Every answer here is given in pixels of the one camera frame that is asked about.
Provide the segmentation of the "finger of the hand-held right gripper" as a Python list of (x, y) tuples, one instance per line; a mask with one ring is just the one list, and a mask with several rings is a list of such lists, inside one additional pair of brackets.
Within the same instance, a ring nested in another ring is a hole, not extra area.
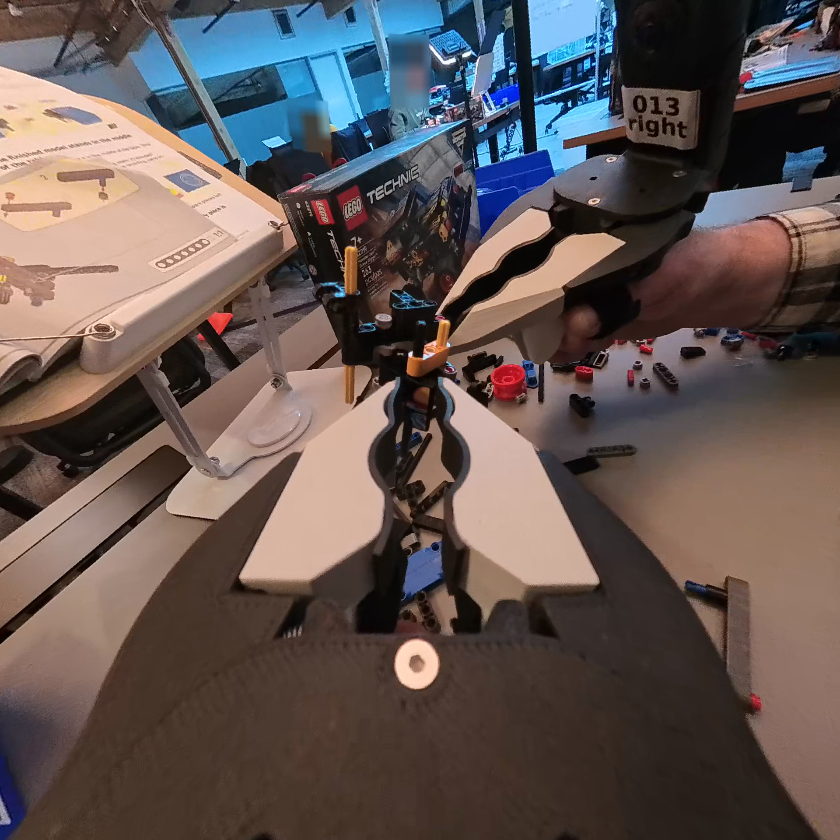
[(444, 319), (462, 319), (513, 278), (537, 269), (559, 242), (550, 213), (531, 207), (482, 242), (440, 305)]
[(526, 248), (514, 258), (512, 276), (503, 279), (500, 247), (489, 241), (476, 250), (445, 299), (454, 352), (476, 350), (500, 339), (513, 340), (524, 354), (553, 354), (560, 347), (560, 315), (572, 281), (622, 249), (611, 235), (571, 235), (524, 267)]

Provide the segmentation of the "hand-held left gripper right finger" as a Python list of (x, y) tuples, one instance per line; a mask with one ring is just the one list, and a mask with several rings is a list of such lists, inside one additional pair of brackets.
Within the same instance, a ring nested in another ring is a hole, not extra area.
[(444, 580), (455, 632), (501, 602), (593, 592), (601, 583), (538, 450), (444, 381)]

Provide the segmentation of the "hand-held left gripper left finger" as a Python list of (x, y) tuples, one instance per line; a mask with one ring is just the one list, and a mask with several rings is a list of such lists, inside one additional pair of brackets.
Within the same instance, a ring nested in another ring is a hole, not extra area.
[(392, 538), (396, 381), (310, 440), (239, 574), (250, 590), (321, 600), (390, 633), (403, 594)]

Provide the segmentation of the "toy brick assembly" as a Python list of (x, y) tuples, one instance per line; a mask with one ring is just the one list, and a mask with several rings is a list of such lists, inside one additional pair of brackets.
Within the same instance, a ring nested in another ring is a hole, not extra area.
[(449, 356), (449, 323), (420, 287), (390, 292), (387, 310), (371, 316), (361, 291), (359, 253), (343, 252), (343, 282), (323, 283), (317, 299), (327, 312), (344, 365), (345, 401), (354, 403), (354, 370), (371, 369), (379, 385), (395, 384), (395, 423), (402, 439), (394, 467), (395, 485), (407, 483), (418, 463), (410, 451), (414, 433), (426, 433)]

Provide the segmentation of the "instruction booklet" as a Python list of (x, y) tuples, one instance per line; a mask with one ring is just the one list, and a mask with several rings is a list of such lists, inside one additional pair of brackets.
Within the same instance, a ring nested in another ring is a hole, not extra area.
[(113, 371), (281, 250), (277, 219), (110, 108), (1, 73), (1, 386)]

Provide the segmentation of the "person's right forearm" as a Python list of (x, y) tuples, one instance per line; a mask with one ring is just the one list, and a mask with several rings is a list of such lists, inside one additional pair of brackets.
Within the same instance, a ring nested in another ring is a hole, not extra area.
[(759, 334), (838, 330), (839, 197), (813, 206), (758, 216), (783, 228), (790, 264), (780, 295)]

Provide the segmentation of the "grey desk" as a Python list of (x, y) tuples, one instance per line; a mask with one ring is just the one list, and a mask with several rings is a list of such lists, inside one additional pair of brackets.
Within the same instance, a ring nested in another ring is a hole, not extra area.
[[(2, 644), (17, 838), (838, 838), (838, 359), (654, 357), (641, 393), (613, 351), (594, 423), (513, 419), (583, 541), (593, 595), (545, 633), (433, 637), (425, 690), (394, 637), (280, 636), (288, 599), (235, 585), (286, 486), (273, 469), (219, 524), (149, 517)], [(563, 462), (635, 445), (573, 476)], [(745, 712), (726, 605), (749, 583)]]

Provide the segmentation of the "person's right hand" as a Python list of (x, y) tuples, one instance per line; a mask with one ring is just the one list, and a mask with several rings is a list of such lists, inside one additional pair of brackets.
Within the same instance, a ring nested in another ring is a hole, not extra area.
[(696, 230), (655, 273), (630, 286), (640, 312), (623, 328), (597, 339), (601, 326), (590, 307), (565, 312), (563, 339), (550, 361), (581, 360), (616, 340), (658, 338), (679, 329), (760, 325), (785, 288), (790, 264), (791, 242), (773, 219)]

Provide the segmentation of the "black building toy box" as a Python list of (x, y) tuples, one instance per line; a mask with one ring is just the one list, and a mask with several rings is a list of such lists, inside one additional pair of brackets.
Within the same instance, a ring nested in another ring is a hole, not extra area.
[(316, 285), (341, 282), (358, 250), (365, 320), (409, 286), (441, 303), (480, 243), (471, 128), (417, 129), (280, 196)]

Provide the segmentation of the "white book stand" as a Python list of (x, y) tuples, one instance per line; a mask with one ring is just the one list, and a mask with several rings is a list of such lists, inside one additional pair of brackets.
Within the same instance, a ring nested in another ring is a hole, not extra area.
[[(26, 381), (31, 390), (17, 403), (2, 407), (2, 437), (22, 437), (64, 423), (98, 403), (132, 375), (137, 375), (146, 393), (157, 404), (170, 429), (184, 448), (192, 470), (178, 486), (175, 500), (167, 507), (182, 516), (216, 519), (245, 492), (245, 479), (267, 472), (280, 458), (303, 449), (334, 420), (350, 410), (343, 402), (339, 371), (286, 371), (281, 356), (277, 326), (272, 318), (266, 274), (280, 265), (295, 248), (287, 216), (276, 200), (248, 184), (241, 177), (217, 169), (213, 161), (154, 122), (116, 103), (87, 97), (110, 108), (123, 119), (162, 142), (202, 171), (220, 178), (276, 218), (275, 229), (282, 239), (279, 253), (246, 278), (234, 283), (211, 300), (205, 309), (188, 314), (168, 329), (151, 346), (141, 349), (113, 371), (94, 374), (81, 367), (79, 350), (67, 352), (36, 381)], [(173, 342), (192, 331), (199, 322), (248, 288), (255, 320), (267, 357), (268, 383), (262, 385), (245, 408), (210, 448), (200, 444), (190, 428), (162, 370), (161, 356)]]

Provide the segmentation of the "pile of small toy pieces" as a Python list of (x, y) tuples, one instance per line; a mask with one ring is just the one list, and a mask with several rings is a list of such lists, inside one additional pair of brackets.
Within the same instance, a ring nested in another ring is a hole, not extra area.
[[(756, 332), (736, 328), (697, 328), (693, 329), (692, 334), (696, 343), (679, 348), (680, 361), (704, 358), (707, 350), (700, 341), (712, 338), (719, 339), (721, 349), (727, 354), (735, 355), (745, 347), (753, 346), (772, 361), (785, 361), (792, 354), (788, 344), (760, 337)], [(667, 390), (675, 392), (679, 389), (676, 369), (661, 360), (650, 360), (655, 352), (654, 343), (654, 339), (643, 339), (634, 343), (637, 357), (626, 369), (626, 386), (646, 391), (651, 388), (653, 382), (658, 382)], [(595, 373), (603, 370), (610, 358), (609, 350), (600, 350), (589, 352), (581, 360), (552, 362), (549, 368), (552, 373), (572, 376), (575, 383), (590, 385), (594, 382)], [(467, 356), (460, 372), (455, 373), (455, 383), (466, 383), (467, 393), (483, 406), (488, 406), (492, 400), (524, 404), (531, 392), (537, 396), (539, 403), (544, 403), (545, 364), (536, 364), (530, 360), (521, 360), (519, 364), (507, 364), (501, 354), (480, 351)]]

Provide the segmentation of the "black pole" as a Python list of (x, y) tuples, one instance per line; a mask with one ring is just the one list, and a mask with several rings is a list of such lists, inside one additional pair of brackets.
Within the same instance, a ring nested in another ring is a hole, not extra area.
[(523, 153), (531, 154), (538, 150), (538, 142), (535, 115), (536, 107), (534, 103), (529, 2), (525, 0), (512, 1), (511, 12), (517, 57), (522, 149)]

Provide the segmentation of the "grey flat toy beam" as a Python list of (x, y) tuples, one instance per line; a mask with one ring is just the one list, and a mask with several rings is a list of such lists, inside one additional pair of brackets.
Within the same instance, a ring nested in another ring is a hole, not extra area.
[(749, 583), (726, 577), (726, 622), (724, 659), (731, 686), (743, 709), (751, 716), (762, 710), (762, 701), (753, 691), (752, 623)]

